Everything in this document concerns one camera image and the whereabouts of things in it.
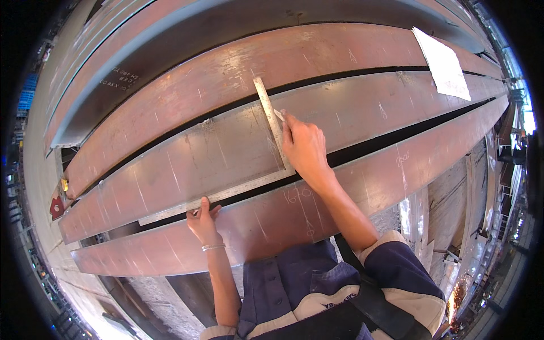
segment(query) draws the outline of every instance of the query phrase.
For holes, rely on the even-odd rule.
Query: forearm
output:
[[[373,245],[380,235],[370,219],[340,186],[334,174],[329,177],[328,184],[316,191],[331,213],[338,230],[358,255]]]
[[[241,302],[225,248],[208,250],[206,256],[212,279],[217,323],[221,326],[236,327]]]

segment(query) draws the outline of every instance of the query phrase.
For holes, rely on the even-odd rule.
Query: white paper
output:
[[[471,95],[455,52],[416,27],[412,27],[412,32],[429,64],[438,93],[470,101]]]

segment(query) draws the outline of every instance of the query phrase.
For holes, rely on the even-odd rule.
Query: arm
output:
[[[215,217],[221,206],[209,211],[209,200],[202,198],[202,206],[196,215],[194,211],[187,212],[187,225],[198,237],[202,246],[219,245],[223,237],[215,228]],[[221,326],[237,327],[238,310],[240,309],[240,295],[232,277],[231,265],[228,261],[225,248],[215,248],[206,251],[208,270],[212,279],[215,317]]]
[[[284,116],[284,153],[300,176],[323,199],[336,226],[353,252],[359,255],[378,240],[378,231],[336,180],[327,163],[323,131],[290,114]]]

